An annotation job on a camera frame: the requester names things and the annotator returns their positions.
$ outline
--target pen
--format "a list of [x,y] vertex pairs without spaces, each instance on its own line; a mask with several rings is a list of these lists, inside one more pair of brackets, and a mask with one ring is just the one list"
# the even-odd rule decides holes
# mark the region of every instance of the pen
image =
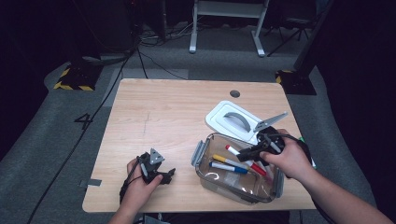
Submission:
[[248,166],[246,166],[244,164],[241,164],[239,162],[236,162],[236,161],[232,161],[232,160],[226,159],[226,158],[224,158],[222,156],[219,156],[218,154],[213,154],[213,159],[215,159],[216,161],[222,161],[222,162],[228,163],[230,165],[233,165],[233,166],[240,167],[242,169],[248,170]]
[[[227,149],[228,151],[233,153],[235,156],[239,154],[239,152],[235,148],[230,147],[230,145],[225,146],[225,149]],[[245,163],[248,166],[250,166],[254,171],[259,173],[260,175],[263,175],[263,176],[267,175],[267,173],[260,166],[258,166],[256,163],[254,163],[253,161],[245,161]]]
[[233,167],[233,166],[229,166],[229,165],[216,163],[216,162],[213,162],[213,161],[209,163],[209,166],[210,167],[219,168],[221,170],[234,171],[236,173],[240,173],[240,174],[244,174],[244,175],[248,173],[248,170],[242,169],[240,167]]

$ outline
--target red marker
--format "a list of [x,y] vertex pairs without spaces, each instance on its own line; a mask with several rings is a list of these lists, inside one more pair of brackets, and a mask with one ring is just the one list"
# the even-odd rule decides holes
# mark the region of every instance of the red marker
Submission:
[[[228,151],[233,153],[235,156],[239,154],[239,152],[235,148],[230,147],[230,145],[225,146],[225,149],[227,149]],[[263,176],[267,175],[267,173],[260,166],[258,166],[256,163],[254,163],[253,161],[245,161],[245,163],[249,167],[251,167],[254,171],[259,173],[260,175],[263,175]]]

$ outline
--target yellow marker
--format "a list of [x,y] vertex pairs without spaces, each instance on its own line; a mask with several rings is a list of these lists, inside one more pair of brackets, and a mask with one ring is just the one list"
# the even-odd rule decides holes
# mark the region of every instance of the yellow marker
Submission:
[[213,154],[213,159],[215,159],[216,161],[222,161],[222,162],[228,163],[230,165],[237,166],[242,169],[248,170],[248,166],[246,166],[242,163],[236,162],[236,161],[225,159],[224,157],[219,156],[218,154]]

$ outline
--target plastic container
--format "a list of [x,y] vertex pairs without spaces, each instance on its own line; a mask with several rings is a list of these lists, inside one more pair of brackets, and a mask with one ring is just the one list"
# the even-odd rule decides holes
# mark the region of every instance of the plastic container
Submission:
[[230,145],[236,150],[252,145],[236,138],[221,134],[210,134],[205,142],[200,141],[191,158],[191,165],[200,177],[201,185],[227,198],[244,204],[269,203],[280,197],[283,191],[283,173],[270,166],[266,176],[249,170],[247,174],[210,167],[213,155],[218,154],[232,161],[238,161],[235,155],[225,147]]

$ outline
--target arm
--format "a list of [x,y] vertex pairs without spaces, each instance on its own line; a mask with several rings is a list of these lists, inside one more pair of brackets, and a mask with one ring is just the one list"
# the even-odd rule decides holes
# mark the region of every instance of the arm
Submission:
[[318,173],[297,143],[283,138],[285,148],[279,155],[262,152],[261,157],[278,166],[287,176],[303,184],[315,202],[336,223],[392,223],[370,204],[335,185]]
[[[131,172],[136,160],[132,160],[127,165],[128,174]],[[160,185],[163,179],[162,175],[157,175],[151,183],[148,185],[140,177],[142,175],[141,168],[139,165],[136,166],[134,173],[131,176],[131,180],[137,178],[129,185],[125,192],[122,203],[117,210],[113,218],[110,219],[109,223],[127,223],[131,224],[134,221],[134,217],[140,208],[146,204],[151,196],[151,193]]]

